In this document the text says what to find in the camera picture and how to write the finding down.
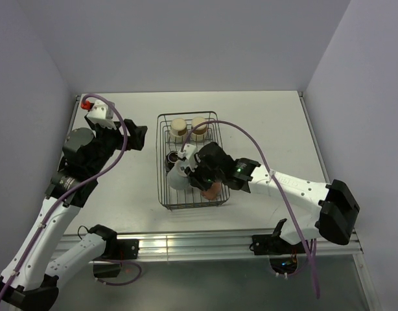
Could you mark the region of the steel cup brown base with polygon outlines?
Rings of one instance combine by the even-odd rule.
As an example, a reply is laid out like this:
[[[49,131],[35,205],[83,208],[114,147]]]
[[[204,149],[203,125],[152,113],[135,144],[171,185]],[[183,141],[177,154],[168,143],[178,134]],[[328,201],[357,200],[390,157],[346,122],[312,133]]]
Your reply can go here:
[[[187,123],[183,118],[173,119],[170,123],[170,140],[175,143],[184,142],[187,135]]]

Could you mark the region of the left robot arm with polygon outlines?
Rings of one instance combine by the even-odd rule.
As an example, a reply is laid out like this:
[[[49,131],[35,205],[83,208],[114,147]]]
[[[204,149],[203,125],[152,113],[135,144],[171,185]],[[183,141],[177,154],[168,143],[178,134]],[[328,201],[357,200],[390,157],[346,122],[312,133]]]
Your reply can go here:
[[[60,289],[88,262],[122,263],[136,259],[138,243],[128,249],[117,233],[95,225],[70,250],[52,255],[74,217],[98,185],[101,170],[115,151],[143,149],[147,126],[129,119],[103,128],[90,122],[67,134],[63,156],[45,191],[40,213],[21,248],[0,273],[0,302],[21,310],[50,310]]]

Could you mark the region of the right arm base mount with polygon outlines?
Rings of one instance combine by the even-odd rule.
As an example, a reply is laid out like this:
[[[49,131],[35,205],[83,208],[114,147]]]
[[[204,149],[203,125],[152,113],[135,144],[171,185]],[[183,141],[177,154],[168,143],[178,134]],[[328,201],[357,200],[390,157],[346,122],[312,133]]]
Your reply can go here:
[[[249,250],[254,255],[294,255],[305,253],[302,242],[290,244],[281,239],[279,233],[252,235]]]

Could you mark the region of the steel cup beige sleeve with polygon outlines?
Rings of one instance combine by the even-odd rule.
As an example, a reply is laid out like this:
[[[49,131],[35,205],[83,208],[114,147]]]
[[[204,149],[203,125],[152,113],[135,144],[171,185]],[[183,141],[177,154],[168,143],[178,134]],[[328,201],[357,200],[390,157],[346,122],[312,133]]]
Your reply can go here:
[[[203,117],[195,117],[191,121],[191,129],[193,130],[190,139],[196,142],[201,142],[207,137],[207,124]]]

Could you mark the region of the light blue mug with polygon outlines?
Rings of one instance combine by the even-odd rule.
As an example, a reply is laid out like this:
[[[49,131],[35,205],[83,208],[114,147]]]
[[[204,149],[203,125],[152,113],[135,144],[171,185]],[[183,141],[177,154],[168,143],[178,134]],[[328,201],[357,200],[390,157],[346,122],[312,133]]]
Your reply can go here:
[[[189,187],[189,178],[180,165],[181,162],[176,162],[167,174],[167,182],[174,190],[185,190]]]

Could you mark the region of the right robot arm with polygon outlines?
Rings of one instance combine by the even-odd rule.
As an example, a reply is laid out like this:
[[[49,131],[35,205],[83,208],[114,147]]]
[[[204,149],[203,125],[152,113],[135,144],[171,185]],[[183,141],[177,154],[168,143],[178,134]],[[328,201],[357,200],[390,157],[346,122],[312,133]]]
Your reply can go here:
[[[360,207],[343,181],[314,182],[269,170],[251,159],[233,159],[214,142],[201,148],[186,144],[178,157],[193,187],[208,190],[220,182],[231,190],[284,200],[290,216],[279,221],[272,234],[278,252],[287,252],[302,240],[322,237],[344,246],[351,239]],[[307,215],[297,218],[290,210],[293,206],[305,209]]]

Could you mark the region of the black mug white inside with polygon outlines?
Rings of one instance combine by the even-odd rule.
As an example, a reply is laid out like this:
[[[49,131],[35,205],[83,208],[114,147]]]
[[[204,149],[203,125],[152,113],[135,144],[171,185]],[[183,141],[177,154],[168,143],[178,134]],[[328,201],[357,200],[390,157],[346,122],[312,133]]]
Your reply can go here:
[[[183,161],[178,157],[177,151],[171,151],[165,156],[164,164],[166,173],[169,173],[174,167],[180,170]]]

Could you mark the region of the orange mug white inside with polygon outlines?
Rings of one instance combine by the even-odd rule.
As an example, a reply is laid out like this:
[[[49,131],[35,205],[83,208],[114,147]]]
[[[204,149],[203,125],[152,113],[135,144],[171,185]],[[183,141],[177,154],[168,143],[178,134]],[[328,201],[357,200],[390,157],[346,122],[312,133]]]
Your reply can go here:
[[[201,192],[201,196],[207,200],[216,200],[222,191],[222,184],[220,182],[215,182],[207,190]]]

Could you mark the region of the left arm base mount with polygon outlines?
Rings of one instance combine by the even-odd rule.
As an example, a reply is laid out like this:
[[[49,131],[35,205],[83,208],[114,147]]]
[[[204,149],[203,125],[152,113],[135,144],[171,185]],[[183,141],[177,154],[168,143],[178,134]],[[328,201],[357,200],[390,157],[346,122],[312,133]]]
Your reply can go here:
[[[135,260],[139,252],[138,239],[118,239],[107,241],[101,260]]]

